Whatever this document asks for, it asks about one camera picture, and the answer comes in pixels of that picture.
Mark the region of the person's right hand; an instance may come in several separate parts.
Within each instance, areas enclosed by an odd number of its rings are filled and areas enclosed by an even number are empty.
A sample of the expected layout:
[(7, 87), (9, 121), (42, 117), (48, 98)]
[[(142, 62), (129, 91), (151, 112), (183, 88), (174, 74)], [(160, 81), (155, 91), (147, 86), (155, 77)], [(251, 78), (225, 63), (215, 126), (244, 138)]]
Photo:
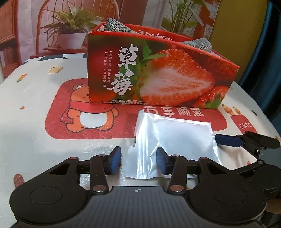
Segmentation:
[(268, 228), (281, 228), (281, 215), (264, 211), (262, 215), (262, 224)]

